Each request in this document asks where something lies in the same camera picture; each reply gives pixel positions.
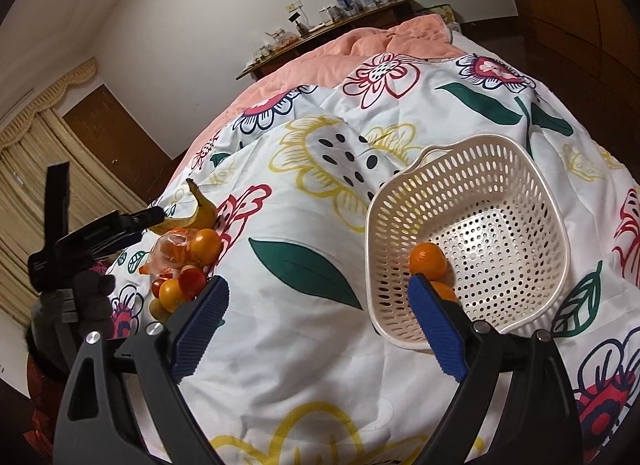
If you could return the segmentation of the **plastic bag with orange peels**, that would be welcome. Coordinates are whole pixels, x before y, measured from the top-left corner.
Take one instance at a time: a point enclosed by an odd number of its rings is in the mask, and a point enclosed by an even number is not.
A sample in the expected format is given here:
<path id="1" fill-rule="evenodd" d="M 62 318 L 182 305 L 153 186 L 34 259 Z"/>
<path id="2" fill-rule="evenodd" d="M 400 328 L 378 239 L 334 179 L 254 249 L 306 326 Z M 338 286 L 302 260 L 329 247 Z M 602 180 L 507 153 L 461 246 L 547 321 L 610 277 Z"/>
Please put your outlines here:
<path id="1" fill-rule="evenodd" d="M 188 263 L 193 263 L 191 241 L 197 232 L 196 229 L 178 228 L 161 235 L 145 263 L 139 267 L 138 274 L 175 274 Z"/>

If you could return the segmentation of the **red tomato front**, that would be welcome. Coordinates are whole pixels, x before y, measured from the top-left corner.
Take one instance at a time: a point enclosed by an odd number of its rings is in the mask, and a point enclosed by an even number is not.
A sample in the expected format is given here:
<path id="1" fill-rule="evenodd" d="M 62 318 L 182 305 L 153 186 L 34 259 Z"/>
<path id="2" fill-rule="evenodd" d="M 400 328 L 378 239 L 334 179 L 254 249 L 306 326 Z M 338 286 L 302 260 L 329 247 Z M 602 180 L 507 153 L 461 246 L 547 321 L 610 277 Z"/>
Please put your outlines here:
<path id="1" fill-rule="evenodd" d="M 155 298 L 160 297 L 160 288 L 164 284 L 165 279 L 163 277 L 158 277 L 151 284 L 151 292 Z"/>

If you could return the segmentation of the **red tomato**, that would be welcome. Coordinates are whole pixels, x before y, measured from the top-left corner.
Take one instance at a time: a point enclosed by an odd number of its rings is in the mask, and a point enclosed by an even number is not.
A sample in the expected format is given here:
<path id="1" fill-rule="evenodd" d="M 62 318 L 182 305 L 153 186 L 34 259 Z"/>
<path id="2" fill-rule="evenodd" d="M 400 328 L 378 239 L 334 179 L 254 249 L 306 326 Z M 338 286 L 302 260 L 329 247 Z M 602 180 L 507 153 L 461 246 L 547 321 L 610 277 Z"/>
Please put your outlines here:
<path id="1" fill-rule="evenodd" d="M 164 284 L 165 279 L 163 277 L 158 277 L 151 284 L 151 292 L 155 298 L 160 297 L 160 288 Z"/>
<path id="2" fill-rule="evenodd" d="M 189 265 L 181 269 L 178 282 L 183 296 L 187 300 L 194 300 L 203 291 L 207 280 L 201 268 Z"/>

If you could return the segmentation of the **large mandarin orange front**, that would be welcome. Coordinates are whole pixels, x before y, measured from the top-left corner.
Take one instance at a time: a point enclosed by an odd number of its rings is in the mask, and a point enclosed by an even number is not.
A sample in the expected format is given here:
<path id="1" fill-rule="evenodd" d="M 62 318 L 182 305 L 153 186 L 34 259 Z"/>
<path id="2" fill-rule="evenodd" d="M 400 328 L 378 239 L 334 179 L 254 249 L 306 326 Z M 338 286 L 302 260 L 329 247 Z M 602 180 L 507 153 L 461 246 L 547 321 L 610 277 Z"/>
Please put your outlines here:
<path id="1" fill-rule="evenodd" d="M 445 277 L 448 261 L 442 250 L 434 243 L 420 243 L 409 255 L 409 271 L 411 274 L 423 274 L 428 280 L 439 280 Z"/>

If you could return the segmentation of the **orange mandarin back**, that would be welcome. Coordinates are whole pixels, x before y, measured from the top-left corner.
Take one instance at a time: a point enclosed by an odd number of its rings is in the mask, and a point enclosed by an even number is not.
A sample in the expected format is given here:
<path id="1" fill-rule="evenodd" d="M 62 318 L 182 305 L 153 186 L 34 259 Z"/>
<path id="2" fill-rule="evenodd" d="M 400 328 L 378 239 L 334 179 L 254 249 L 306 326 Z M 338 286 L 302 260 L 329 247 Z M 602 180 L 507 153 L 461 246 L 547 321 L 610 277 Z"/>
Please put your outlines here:
<path id="1" fill-rule="evenodd" d="M 198 230 L 189 245 L 190 258 L 198 266 L 213 266 L 222 251 L 222 241 L 218 233 L 209 228 Z"/>

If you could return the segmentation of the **small yellow-green fruit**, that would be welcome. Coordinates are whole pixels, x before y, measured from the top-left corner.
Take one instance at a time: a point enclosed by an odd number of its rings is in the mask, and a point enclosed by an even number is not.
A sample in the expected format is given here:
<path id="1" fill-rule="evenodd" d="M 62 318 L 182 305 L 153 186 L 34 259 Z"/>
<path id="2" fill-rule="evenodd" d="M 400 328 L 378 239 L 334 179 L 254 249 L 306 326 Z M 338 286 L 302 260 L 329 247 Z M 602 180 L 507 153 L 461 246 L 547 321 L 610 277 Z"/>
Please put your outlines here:
<path id="1" fill-rule="evenodd" d="M 158 298 L 153 298 L 150 301 L 149 313 L 153 319 L 160 323 L 166 323 L 171 316 L 171 312 L 162 305 Z"/>

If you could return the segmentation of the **orange mandarin front right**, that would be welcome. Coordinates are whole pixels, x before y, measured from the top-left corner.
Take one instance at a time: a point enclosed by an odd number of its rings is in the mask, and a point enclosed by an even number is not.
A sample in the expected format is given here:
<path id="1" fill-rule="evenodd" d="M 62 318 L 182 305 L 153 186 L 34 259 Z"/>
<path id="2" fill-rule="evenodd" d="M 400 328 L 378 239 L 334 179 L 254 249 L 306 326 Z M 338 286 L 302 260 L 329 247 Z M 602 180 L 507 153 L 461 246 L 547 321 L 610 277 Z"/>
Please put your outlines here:
<path id="1" fill-rule="evenodd" d="M 176 277 L 167 279 L 160 285 L 158 299 L 163 308 L 170 313 L 174 313 L 183 303 L 190 301 L 189 296 L 181 289 Z"/>

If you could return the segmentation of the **red tomato upper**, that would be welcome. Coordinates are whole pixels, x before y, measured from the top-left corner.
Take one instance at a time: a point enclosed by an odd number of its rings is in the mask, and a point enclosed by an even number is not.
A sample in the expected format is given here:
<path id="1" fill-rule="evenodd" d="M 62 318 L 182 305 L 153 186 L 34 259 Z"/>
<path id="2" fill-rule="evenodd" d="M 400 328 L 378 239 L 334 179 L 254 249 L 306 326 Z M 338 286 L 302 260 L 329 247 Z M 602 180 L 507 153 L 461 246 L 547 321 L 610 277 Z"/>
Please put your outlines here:
<path id="1" fill-rule="evenodd" d="M 203 291 L 207 280 L 201 268 L 189 265 L 181 269 L 178 282 L 183 296 L 187 300 L 194 300 Z"/>

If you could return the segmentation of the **brown wooden door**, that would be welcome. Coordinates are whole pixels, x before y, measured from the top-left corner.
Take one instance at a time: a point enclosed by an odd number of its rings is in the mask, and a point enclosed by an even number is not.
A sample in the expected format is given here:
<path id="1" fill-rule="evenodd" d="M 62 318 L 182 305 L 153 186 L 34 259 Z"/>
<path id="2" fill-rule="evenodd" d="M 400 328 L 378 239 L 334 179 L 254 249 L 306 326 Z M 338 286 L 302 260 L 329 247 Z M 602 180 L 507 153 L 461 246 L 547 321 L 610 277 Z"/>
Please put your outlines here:
<path id="1" fill-rule="evenodd" d="M 63 116 L 85 147 L 134 194 L 151 203 L 177 167 L 101 85 Z"/>

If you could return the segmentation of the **beige curtain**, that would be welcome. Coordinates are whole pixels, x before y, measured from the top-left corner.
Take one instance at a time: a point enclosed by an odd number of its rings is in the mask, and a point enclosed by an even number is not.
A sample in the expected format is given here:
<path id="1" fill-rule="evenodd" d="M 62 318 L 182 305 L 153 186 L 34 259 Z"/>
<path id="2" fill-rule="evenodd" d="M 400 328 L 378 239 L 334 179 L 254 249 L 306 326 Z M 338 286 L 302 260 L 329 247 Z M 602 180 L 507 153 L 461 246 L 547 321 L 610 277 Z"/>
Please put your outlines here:
<path id="1" fill-rule="evenodd" d="M 1 311 L 22 326 L 37 298 L 27 259 L 46 242 L 49 202 L 65 202 L 70 231 L 112 211 L 144 207 L 55 111 L 70 89 L 96 72 L 96 59 L 82 62 L 1 129 Z"/>

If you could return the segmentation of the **floral white duvet cover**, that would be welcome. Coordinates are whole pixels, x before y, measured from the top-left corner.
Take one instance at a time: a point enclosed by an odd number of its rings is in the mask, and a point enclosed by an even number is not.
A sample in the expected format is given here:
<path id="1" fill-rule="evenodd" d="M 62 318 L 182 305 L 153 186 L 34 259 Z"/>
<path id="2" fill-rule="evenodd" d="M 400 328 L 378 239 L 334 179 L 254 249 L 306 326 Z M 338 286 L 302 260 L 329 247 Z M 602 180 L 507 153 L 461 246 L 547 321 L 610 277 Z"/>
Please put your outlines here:
<path id="1" fill-rule="evenodd" d="M 550 90 L 477 54 L 378 54 L 333 88 L 288 89 L 222 127 L 183 170 L 219 208 L 230 306 L 181 391 L 228 464 L 408 464 L 456 384 L 376 333 L 366 225 L 427 147 L 479 134 L 526 149 L 570 243 L 543 326 L 596 459 L 639 401 L 639 186 Z"/>

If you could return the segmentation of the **white plastic basket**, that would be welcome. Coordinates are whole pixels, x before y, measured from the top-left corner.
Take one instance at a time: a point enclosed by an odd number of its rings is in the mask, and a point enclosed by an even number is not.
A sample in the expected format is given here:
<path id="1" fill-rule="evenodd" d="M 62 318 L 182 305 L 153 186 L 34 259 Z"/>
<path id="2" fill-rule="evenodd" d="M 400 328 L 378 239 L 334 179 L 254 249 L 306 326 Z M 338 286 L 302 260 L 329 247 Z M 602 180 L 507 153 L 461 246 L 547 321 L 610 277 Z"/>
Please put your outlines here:
<path id="1" fill-rule="evenodd" d="M 545 326 L 570 269 L 558 205 L 525 149 L 497 134 L 425 148 L 382 185 L 367 214 L 368 312 L 397 347 L 428 347 L 407 299 L 410 253 L 437 245 L 471 320 L 500 333 Z"/>

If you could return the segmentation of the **black desk lamp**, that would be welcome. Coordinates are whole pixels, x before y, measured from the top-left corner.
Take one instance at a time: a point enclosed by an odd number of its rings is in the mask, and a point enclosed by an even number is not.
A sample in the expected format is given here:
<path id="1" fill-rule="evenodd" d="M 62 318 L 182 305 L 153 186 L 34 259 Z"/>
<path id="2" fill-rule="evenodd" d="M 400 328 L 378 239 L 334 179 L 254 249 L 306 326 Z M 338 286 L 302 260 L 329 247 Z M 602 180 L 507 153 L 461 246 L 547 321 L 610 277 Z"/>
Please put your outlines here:
<path id="1" fill-rule="evenodd" d="M 308 25 L 304 22 L 302 15 L 298 11 L 293 11 L 288 16 L 288 21 L 293 23 L 300 37 L 306 37 L 309 35 Z"/>

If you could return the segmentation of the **clear kettle on desk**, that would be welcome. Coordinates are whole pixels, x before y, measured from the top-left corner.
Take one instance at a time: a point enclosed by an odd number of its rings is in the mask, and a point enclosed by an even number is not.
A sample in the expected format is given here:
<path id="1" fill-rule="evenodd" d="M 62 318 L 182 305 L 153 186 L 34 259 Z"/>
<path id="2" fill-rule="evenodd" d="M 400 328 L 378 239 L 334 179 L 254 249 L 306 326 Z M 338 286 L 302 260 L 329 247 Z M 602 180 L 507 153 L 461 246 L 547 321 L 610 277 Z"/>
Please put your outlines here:
<path id="1" fill-rule="evenodd" d="M 319 10 L 319 16 L 324 24 L 332 24 L 334 22 L 331 11 L 328 7 L 321 8 Z"/>

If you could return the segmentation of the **wooden desk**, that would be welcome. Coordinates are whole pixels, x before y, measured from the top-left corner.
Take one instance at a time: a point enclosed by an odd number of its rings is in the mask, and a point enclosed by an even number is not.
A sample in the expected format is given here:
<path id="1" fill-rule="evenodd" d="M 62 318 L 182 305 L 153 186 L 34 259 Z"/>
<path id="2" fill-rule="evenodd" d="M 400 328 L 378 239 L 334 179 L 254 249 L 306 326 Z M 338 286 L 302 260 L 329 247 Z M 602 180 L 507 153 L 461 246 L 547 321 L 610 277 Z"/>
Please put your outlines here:
<path id="1" fill-rule="evenodd" d="M 254 81 L 258 81 L 277 69 L 282 68 L 288 62 L 305 55 L 331 40 L 336 40 L 345 33 L 362 28 L 389 29 L 401 24 L 414 16 L 413 5 L 418 0 L 394 0 L 389 4 L 369 9 L 356 16 L 345 18 L 310 33 L 306 37 L 299 38 L 294 43 L 290 43 L 282 49 L 273 52 L 265 59 L 256 61 L 247 66 L 240 74 L 235 76 L 237 81 L 245 76 L 250 76 Z"/>

